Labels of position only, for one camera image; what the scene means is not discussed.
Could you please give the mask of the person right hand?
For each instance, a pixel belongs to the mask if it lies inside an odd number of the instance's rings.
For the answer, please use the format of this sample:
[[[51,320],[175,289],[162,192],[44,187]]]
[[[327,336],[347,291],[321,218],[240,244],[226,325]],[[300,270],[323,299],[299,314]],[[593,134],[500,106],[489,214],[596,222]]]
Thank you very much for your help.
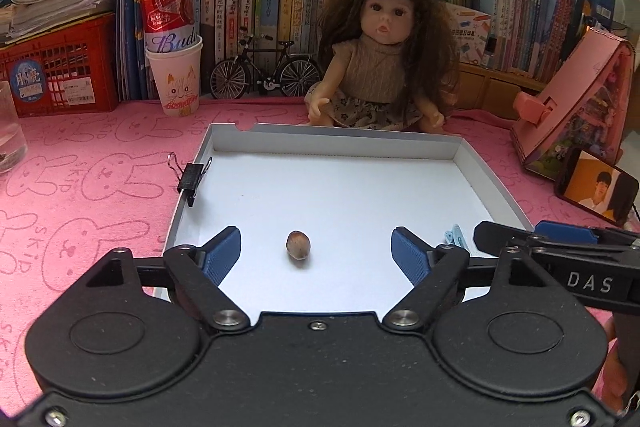
[[[626,409],[625,393],[628,388],[628,377],[626,369],[620,361],[618,355],[617,332],[614,317],[610,317],[603,325],[606,338],[610,344],[608,356],[602,367],[601,379],[601,400],[617,413]]]

